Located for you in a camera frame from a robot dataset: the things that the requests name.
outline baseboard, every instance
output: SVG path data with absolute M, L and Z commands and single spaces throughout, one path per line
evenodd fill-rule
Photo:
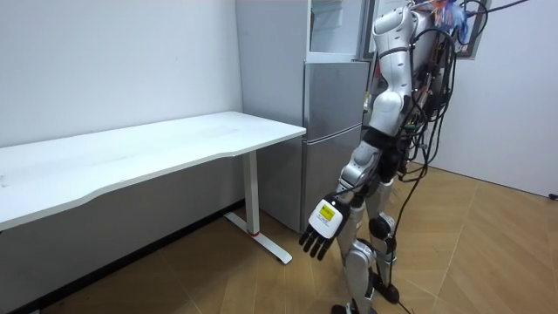
M 62 288 L 56 289 L 51 293 L 48 293 L 34 301 L 31 301 L 26 305 L 23 305 L 18 309 L 9 312 L 8 314 L 30 314 L 33 311 L 44 309 L 47 306 L 53 305 L 63 298 L 70 296 L 72 293 L 82 290 L 86 286 L 95 283 L 98 280 L 103 279 L 104 277 L 109 276 L 118 270 L 125 268 L 129 264 L 138 261 L 140 258 L 150 255 L 156 250 L 161 249 L 168 244 L 181 239 L 184 236 L 187 236 L 195 230 L 204 227 L 209 223 L 218 220 L 219 218 L 222 218 L 226 213 L 241 208 L 242 206 L 244 206 L 244 200 L 237 201 L 197 222 L 192 223 L 191 225 L 186 226 L 183 229 L 175 231 L 172 234 L 167 235 L 153 243 L 147 244 L 145 247 L 138 249 L 128 254 L 127 256 L 121 257 L 120 259 L 109 263 L 108 265 L 103 266 L 98 270 L 94 270 L 92 273 L 82 276 L 81 278 L 68 283 Z

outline desk leg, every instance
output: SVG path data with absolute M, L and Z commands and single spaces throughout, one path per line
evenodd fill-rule
M 225 215 L 232 223 L 252 236 L 282 263 L 287 264 L 293 257 L 280 246 L 260 233 L 260 205 L 258 202 L 258 172 L 255 152 L 242 156 L 244 166 L 244 197 L 246 199 L 246 222 L 239 216 L 228 213 Z

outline yellow label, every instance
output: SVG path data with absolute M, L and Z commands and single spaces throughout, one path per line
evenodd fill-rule
M 322 209 L 320 209 L 320 215 L 322 215 L 322 217 L 325 218 L 328 222 L 331 222 L 331 218 L 333 218 L 335 213 L 333 212 L 333 210 L 323 205 Z

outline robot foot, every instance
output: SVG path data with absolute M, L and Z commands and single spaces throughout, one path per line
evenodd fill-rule
M 352 314 L 352 311 L 347 312 L 347 308 L 345 306 L 335 304 L 331 307 L 331 314 Z
M 374 277 L 374 290 L 382 295 L 387 302 L 391 304 L 399 303 L 399 290 L 391 283 L 387 287 L 381 284 L 382 280 L 379 278 L 378 274 L 374 274 Z
M 333 305 L 333 307 L 331 307 L 331 314 L 360 314 L 360 312 L 350 304 L 347 304 L 345 306 L 335 304 Z M 378 313 L 376 312 L 376 310 L 370 308 L 368 310 L 368 313 L 366 314 L 378 314 Z

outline wooden floor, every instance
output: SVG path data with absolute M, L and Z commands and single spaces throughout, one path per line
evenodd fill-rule
M 391 215 L 409 189 L 397 184 Z M 337 246 L 318 262 L 266 215 L 262 232 L 293 256 L 289 265 L 221 219 L 42 313 L 326 314 L 349 300 Z M 394 281 L 417 314 L 558 313 L 558 202 L 432 170 L 398 244 Z M 403 313 L 373 303 L 379 314 Z

